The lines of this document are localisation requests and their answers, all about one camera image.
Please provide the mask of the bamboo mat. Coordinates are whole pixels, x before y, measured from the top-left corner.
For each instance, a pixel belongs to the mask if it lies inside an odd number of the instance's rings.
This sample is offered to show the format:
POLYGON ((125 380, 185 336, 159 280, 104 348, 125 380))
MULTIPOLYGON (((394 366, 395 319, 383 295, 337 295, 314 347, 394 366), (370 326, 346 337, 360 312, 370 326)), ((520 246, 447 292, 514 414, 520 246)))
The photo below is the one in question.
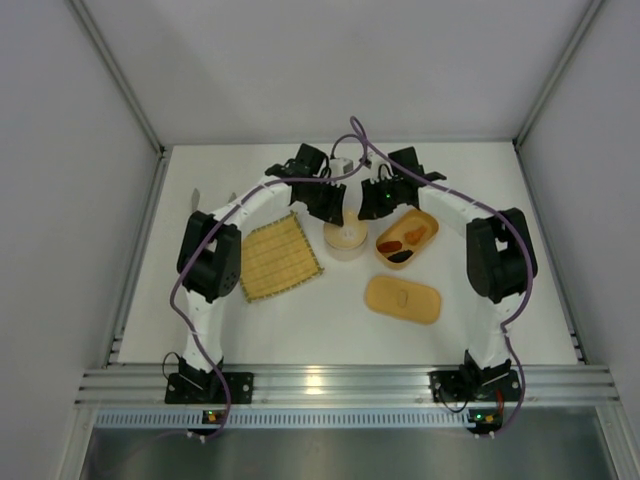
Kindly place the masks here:
POLYGON ((242 242, 240 285, 248 303, 291 291, 323 272, 293 211, 253 230, 242 242))

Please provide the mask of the round metal-lined container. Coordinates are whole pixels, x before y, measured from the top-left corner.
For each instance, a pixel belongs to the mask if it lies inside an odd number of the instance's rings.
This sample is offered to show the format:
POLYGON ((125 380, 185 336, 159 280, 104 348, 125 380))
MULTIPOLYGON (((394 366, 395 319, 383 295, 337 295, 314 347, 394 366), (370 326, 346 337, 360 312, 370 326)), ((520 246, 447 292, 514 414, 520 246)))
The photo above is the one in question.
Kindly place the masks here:
POLYGON ((338 261, 348 262, 361 257, 366 249, 368 238, 364 237, 360 242, 332 242, 325 238, 325 247, 328 255, 338 261))

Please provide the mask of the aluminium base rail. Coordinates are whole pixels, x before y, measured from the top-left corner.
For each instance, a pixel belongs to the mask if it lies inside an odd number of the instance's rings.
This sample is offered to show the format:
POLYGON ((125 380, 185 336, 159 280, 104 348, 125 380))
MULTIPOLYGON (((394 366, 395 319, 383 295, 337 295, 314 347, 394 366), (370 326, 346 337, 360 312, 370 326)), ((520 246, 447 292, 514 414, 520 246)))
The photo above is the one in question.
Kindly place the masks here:
MULTIPOLYGON (((254 408, 431 408, 436 405, 426 365, 227 365, 229 375, 254 375, 254 408)), ((618 404, 608 368, 596 365, 526 366, 526 407, 618 404)), ((167 380, 155 364, 114 364, 84 372, 74 403, 82 407, 161 406, 167 380)))

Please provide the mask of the round beige lid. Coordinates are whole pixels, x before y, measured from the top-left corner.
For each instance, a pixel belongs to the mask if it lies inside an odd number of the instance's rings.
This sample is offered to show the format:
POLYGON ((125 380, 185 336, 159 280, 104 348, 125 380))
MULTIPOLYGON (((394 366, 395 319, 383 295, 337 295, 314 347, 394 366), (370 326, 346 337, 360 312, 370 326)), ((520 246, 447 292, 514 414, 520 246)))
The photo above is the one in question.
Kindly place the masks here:
POLYGON ((343 213, 343 225, 325 223, 323 226, 325 241, 338 250, 353 250, 362 245, 368 237, 367 224, 358 218, 353 210, 343 213))

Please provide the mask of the black spiky food piece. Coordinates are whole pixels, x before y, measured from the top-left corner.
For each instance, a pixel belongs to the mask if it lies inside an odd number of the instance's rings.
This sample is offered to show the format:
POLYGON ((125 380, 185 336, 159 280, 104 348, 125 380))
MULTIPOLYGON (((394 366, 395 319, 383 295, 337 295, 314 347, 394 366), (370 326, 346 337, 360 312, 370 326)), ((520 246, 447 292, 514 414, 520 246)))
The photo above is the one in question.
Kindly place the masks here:
POLYGON ((387 260, 392 263, 402 264, 406 262, 409 258, 413 256, 413 252, 411 250, 403 250, 396 252, 387 257, 387 260))

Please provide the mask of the beige oval lunch box lid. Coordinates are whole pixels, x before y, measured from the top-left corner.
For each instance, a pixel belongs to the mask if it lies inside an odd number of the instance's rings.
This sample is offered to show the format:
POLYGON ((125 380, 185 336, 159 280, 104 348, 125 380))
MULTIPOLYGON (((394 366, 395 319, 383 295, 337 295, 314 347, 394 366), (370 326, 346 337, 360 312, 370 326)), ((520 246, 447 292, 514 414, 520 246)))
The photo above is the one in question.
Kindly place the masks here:
POLYGON ((423 325, 435 323, 441 313, 441 296, 436 289, 398 277, 373 277, 364 298, 376 313, 423 325))

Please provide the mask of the red-brown sausage food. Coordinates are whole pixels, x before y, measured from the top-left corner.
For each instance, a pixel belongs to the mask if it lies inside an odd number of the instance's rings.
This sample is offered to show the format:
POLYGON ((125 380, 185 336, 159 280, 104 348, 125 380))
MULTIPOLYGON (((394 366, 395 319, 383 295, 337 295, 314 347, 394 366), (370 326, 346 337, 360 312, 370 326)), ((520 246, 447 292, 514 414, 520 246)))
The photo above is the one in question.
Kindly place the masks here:
POLYGON ((403 248, 403 243, 401 241, 393 240, 379 243, 377 245, 377 250, 380 253, 393 253, 397 251, 401 251, 403 248))

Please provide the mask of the beige oval lunch box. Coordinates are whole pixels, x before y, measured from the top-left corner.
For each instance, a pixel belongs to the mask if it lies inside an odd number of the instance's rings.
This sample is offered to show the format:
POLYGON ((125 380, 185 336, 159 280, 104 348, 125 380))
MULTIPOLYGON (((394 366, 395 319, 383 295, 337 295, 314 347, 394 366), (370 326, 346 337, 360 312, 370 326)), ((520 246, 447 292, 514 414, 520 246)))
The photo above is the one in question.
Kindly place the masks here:
POLYGON ((409 210, 378 236, 375 254, 386 267, 403 269, 434 240, 439 229, 434 216, 418 209, 409 210))

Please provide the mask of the orange fried food piece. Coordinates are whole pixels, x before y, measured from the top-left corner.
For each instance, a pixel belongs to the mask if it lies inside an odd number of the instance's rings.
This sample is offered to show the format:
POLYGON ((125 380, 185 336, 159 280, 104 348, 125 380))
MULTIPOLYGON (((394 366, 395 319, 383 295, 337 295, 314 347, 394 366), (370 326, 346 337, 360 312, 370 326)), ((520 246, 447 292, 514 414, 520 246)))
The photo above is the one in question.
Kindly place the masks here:
POLYGON ((404 235, 404 240, 409 245, 417 245, 426 232, 427 227, 425 225, 422 225, 418 228, 406 232, 404 235))

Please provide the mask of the metal tongs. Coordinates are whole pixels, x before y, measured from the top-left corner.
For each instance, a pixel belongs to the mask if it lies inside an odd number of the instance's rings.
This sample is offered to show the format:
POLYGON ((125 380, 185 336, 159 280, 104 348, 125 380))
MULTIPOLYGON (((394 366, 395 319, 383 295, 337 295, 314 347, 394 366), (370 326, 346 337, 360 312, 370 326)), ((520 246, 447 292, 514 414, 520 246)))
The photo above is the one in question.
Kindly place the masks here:
MULTIPOLYGON (((235 192, 232 192, 229 196, 229 198, 227 199, 227 203, 230 203, 231 201, 235 200, 237 198, 237 195, 235 192)), ((198 188, 194 188, 191 194, 191 200, 190 200, 190 206, 191 206, 191 211, 195 212, 200 208, 200 203, 202 202, 202 194, 200 192, 200 190, 198 188)))

